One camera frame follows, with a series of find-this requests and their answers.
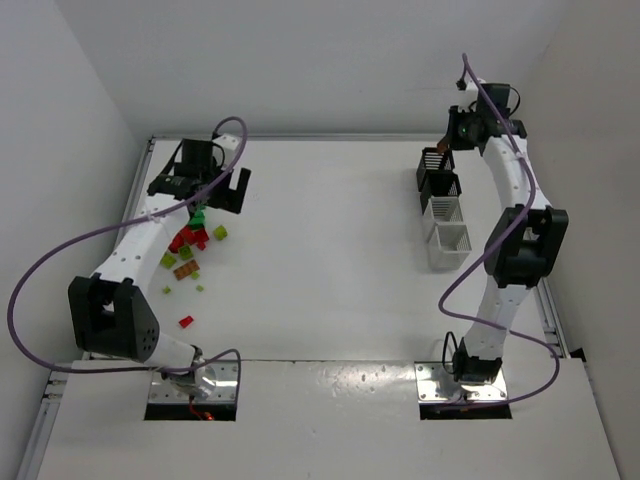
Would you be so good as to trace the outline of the orange lego plate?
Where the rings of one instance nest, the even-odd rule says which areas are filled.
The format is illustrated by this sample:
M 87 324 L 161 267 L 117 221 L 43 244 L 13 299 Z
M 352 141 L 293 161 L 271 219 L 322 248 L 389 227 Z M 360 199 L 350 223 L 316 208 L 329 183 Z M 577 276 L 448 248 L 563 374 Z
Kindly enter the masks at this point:
M 195 260 L 190 260 L 178 268 L 173 270 L 174 277 L 180 281 L 184 278 L 190 276 L 194 272 L 198 272 L 200 270 L 199 264 Z

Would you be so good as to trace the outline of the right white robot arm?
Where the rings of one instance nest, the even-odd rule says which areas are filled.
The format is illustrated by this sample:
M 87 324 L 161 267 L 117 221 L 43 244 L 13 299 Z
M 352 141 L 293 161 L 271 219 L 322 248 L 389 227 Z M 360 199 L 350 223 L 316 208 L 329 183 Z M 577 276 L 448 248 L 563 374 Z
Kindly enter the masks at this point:
M 569 215 L 542 192 L 527 155 L 524 124 L 512 117 L 512 87 L 460 79 L 459 90 L 476 98 L 453 106 L 440 147 L 478 150 L 495 182 L 502 214 L 475 262 L 487 275 L 478 312 L 456 346 L 453 380 L 477 390 L 501 372 L 504 343 L 521 303 L 551 273 L 569 226 Z

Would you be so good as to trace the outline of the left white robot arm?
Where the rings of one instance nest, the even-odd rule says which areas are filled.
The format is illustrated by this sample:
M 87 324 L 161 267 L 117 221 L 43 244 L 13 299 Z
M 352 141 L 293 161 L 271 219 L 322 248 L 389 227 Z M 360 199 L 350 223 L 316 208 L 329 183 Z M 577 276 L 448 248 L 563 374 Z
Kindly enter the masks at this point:
M 158 369 L 163 379 L 190 396 L 205 393 L 201 350 L 160 329 L 145 295 L 162 257 L 196 212 L 197 205 L 237 214 L 251 175 L 242 169 L 236 188 L 232 167 L 214 159 L 237 152 L 239 138 L 218 133 L 209 140 L 184 139 L 161 173 L 149 184 L 141 223 L 130 227 L 112 254 L 89 277 L 68 287 L 77 346 L 91 353 L 120 357 Z

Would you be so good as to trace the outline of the red lego pile brick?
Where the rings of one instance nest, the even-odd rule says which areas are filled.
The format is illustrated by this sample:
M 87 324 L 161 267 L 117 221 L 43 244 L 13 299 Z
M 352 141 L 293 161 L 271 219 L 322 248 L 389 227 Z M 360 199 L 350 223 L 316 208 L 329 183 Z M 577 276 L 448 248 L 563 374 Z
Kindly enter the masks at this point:
M 204 228 L 192 229 L 189 226 L 182 228 L 169 244 L 168 250 L 177 254 L 179 249 L 184 246 L 194 246 L 203 251 L 206 249 L 210 237 Z

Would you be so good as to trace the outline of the small red lego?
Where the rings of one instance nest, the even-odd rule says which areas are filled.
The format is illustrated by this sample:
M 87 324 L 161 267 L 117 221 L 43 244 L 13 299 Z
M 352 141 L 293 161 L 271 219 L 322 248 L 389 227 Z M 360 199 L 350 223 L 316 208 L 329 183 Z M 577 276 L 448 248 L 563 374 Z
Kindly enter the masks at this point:
M 181 328 L 186 329 L 186 328 L 188 328 L 188 327 L 189 327 L 193 322 L 194 322 L 194 318 L 193 318 L 191 315 L 189 315 L 189 316 L 186 316 L 186 317 L 182 318 L 182 319 L 179 321 L 179 325 L 180 325 L 180 327 L 181 327 Z

